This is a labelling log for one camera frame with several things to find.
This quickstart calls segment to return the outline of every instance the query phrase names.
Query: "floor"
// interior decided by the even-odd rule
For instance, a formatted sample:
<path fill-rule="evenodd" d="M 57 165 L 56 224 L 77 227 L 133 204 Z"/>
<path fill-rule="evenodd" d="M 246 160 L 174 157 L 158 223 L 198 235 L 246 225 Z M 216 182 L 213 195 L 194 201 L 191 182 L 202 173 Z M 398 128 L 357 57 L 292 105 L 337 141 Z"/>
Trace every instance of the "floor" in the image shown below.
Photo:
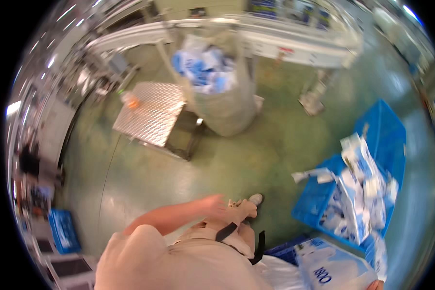
<path fill-rule="evenodd" d="M 265 98 L 261 114 L 235 137 L 207 131 L 191 162 L 185 162 L 112 130 L 122 106 L 116 95 L 95 104 L 87 101 L 64 155 L 67 180 L 58 196 L 58 206 L 73 215 L 84 253 L 100 255 L 114 232 L 149 210 L 207 194 L 235 200 L 264 194 L 252 227 L 255 232 L 266 230 L 268 248 L 312 232 L 290 216 L 304 187 L 290 174 L 339 153 L 339 139 L 350 135 L 355 120 L 383 98 L 405 125 L 408 143 L 405 182 L 385 238 L 385 287 L 409 286 L 435 228 L 435 138 L 405 62 L 372 27 L 371 15 L 342 4 L 363 21 L 364 54 L 329 87 L 326 109 L 319 116 L 307 116 L 297 101 L 312 68 L 282 63 L 267 78 L 274 60 L 260 58 L 256 93 Z M 136 49 L 127 58 L 139 63 L 141 71 L 130 88 L 145 80 L 172 82 L 154 48 Z M 178 140 L 183 131 L 174 129 Z M 168 235 L 168 242 L 182 230 Z"/>

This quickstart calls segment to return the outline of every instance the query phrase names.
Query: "shoe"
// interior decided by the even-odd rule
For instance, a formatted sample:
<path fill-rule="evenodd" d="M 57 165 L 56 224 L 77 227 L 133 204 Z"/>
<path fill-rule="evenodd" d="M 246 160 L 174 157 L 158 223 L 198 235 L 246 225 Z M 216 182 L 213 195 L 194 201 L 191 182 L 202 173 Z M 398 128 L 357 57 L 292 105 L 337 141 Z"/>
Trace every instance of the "shoe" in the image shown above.
<path fill-rule="evenodd" d="M 259 206 L 262 203 L 264 196 L 262 194 L 253 194 L 249 197 L 248 201 L 255 204 L 255 206 Z"/>

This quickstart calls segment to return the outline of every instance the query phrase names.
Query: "blue plastic crate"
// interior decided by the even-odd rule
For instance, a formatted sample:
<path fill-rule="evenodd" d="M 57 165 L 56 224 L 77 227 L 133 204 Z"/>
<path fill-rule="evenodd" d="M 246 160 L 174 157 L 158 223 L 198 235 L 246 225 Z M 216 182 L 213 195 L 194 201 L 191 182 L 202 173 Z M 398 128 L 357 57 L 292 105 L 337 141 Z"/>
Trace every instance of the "blue plastic crate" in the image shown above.
<path fill-rule="evenodd" d="M 52 209 L 48 214 L 48 221 L 51 226 L 53 240 L 55 240 L 55 245 L 60 254 L 81 251 L 69 211 Z"/>
<path fill-rule="evenodd" d="M 336 154 L 316 166 L 316 168 L 323 167 L 327 167 L 335 175 L 339 175 L 346 165 L 341 155 Z M 319 184 L 316 177 L 309 178 L 300 199 L 292 210 L 292 217 L 318 228 L 322 214 L 325 212 L 336 186 L 335 182 Z"/>
<path fill-rule="evenodd" d="M 277 256 L 275 256 L 276 253 L 278 253 L 282 250 L 285 250 L 287 248 L 290 248 L 290 247 L 293 248 L 293 246 L 301 244 L 302 242 L 307 241 L 308 239 L 309 239 L 308 235 L 303 234 L 303 235 L 298 236 L 298 237 L 294 238 L 293 240 L 288 241 L 282 245 L 278 245 L 277 247 L 273 247 L 272 249 L 264 251 L 264 254 L 277 257 Z"/>
<path fill-rule="evenodd" d="M 377 101 L 354 125 L 364 136 L 375 162 L 403 186 L 406 164 L 406 129 L 383 100 Z"/>
<path fill-rule="evenodd" d="M 363 132 L 365 133 L 367 146 L 379 171 L 385 180 L 388 179 L 388 173 L 390 173 L 397 180 L 399 189 L 401 189 L 406 162 L 406 130 L 392 109 L 383 100 L 379 100 L 356 122 L 355 132 L 358 132 L 360 136 L 363 135 Z M 322 167 L 327 167 L 334 174 L 339 175 L 347 166 L 341 155 L 336 154 L 316 168 Z M 318 184 L 316 177 L 309 178 L 292 210 L 292 217 L 364 252 L 364 246 L 353 244 L 319 225 L 336 186 L 334 181 Z M 386 208 L 385 227 L 380 231 L 382 236 L 386 234 L 393 211 L 394 206 Z"/>
<path fill-rule="evenodd" d="M 282 245 L 277 247 L 273 247 L 272 249 L 264 251 L 265 255 L 273 256 L 284 260 L 285 262 L 289 262 L 295 266 L 298 266 L 296 263 L 296 253 L 294 246 L 307 241 L 309 237 L 307 235 L 301 235 L 299 237 L 294 238 L 291 241 L 288 241 Z"/>

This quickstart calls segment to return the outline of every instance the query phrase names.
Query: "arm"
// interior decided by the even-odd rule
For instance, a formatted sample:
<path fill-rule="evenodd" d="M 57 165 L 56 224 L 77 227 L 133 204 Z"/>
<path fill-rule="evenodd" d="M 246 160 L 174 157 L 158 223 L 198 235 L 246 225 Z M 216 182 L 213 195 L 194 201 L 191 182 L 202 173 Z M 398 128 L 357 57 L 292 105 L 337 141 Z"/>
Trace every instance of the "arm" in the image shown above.
<path fill-rule="evenodd" d="M 124 231 L 130 235 L 140 225 L 152 225 L 163 236 L 202 216 L 222 216 L 225 211 L 222 195 L 210 195 L 200 200 L 163 206 L 136 218 Z"/>

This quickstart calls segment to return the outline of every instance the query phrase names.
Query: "metal leg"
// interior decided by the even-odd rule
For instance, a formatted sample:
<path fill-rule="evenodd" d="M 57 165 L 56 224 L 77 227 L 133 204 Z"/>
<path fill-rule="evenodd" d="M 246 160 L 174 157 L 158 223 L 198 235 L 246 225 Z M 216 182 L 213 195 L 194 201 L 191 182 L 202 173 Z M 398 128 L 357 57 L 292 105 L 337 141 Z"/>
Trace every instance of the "metal leg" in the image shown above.
<path fill-rule="evenodd" d="M 310 116 L 315 116 L 324 110 L 324 105 L 320 99 L 327 90 L 327 86 L 332 82 L 336 69 L 318 69 L 313 79 L 307 82 L 302 90 L 298 101 L 304 107 L 305 112 Z"/>

